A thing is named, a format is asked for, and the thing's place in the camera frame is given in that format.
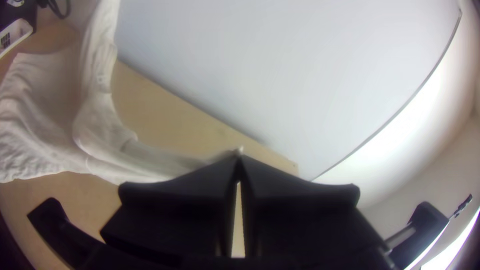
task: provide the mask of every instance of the black device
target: black device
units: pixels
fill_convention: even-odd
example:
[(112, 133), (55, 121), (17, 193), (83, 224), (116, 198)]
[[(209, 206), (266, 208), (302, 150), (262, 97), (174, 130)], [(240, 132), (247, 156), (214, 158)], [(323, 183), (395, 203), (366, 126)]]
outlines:
[[(230, 257), (238, 182), (245, 258)], [(356, 208), (357, 186), (304, 181), (248, 156), (170, 181), (126, 182), (118, 195), (122, 205), (100, 231), (105, 243), (71, 224), (54, 198), (28, 218), (79, 270), (402, 269), (447, 219), (422, 203), (411, 220), (418, 233), (391, 250)]]

